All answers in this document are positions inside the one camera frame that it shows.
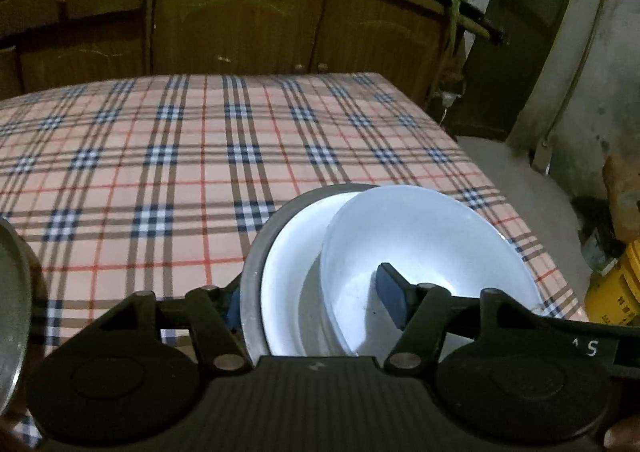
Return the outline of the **small white ceramic bowl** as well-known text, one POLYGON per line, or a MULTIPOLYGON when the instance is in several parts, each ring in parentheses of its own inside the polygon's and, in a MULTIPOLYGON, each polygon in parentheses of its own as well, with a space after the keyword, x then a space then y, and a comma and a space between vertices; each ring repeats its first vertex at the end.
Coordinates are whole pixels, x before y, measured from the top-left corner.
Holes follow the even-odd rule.
POLYGON ((514 243, 473 209, 419 186, 373 187, 338 209, 318 258, 322 329, 334 356, 384 360, 399 339, 375 291, 383 262, 412 285, 471 298, 498 288, 533 313, 544 312, 514 243))

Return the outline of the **large white ceramic bowl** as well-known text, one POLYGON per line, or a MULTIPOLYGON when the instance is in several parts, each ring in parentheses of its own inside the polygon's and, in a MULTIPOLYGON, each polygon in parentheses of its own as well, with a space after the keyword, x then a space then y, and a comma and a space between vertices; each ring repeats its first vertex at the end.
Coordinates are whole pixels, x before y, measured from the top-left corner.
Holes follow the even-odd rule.
POLYGON ((285 222, 269 248, 262 269, 260 314, 273 356, 344 354, 326 320, 320 253, 331 220, 356 195, 337 193, 304 207, 285 222))

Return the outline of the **yellow container on floor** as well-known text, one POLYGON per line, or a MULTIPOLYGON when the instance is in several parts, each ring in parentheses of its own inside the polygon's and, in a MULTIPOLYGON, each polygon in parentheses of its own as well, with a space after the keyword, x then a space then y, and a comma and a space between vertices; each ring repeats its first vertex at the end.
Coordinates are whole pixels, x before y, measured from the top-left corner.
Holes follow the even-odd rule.
POLYGON ((613 268, 587 291, 585 310, 590 322, 629 325, 639 317, 639 241, 630 243, 613 268))

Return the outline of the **plaid checkered tablecloth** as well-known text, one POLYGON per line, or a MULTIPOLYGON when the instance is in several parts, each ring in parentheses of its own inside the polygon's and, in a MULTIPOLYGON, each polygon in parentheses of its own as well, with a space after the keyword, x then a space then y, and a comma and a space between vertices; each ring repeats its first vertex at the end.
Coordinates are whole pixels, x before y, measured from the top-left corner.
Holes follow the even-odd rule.
POLYGON ((156 76, 1 104, 1 212, 42 262, 47 350, 138 286, 171 297, 230 281, 277 209, 338 183, 462 201, 513 245, 552 313, 584 317, 494 184, 377 74, 156 76))

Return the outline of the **steel plate on left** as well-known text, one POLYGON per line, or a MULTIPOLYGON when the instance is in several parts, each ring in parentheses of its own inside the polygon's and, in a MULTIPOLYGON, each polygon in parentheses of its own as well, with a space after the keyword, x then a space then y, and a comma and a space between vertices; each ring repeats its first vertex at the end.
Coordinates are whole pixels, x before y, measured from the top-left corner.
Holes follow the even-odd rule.
POLYGON ((32 323, 32 267, 28 245, 1 219, 0 345, 1 413, 15 394, 32 323))

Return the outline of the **dark door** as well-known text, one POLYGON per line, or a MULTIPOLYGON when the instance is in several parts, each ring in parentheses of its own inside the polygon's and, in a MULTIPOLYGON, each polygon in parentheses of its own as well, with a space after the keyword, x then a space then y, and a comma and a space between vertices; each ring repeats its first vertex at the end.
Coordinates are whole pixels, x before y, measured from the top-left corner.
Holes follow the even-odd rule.
POLYGON ((501 34, 476 39, 463 67, 465 90, 448 112, 454 135, 504 141, 549 56, 570 0, 489 0, 486 17, 501 34))

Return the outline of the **brown wooden cabinet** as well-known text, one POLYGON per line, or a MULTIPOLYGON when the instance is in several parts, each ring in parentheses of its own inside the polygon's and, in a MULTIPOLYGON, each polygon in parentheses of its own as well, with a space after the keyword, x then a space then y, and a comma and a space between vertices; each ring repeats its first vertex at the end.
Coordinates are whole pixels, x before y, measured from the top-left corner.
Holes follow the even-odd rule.
POLYGON ((375 72, 416 103, 465 34, 460 0, 1 0, 1 94, 150 74, 375 72))

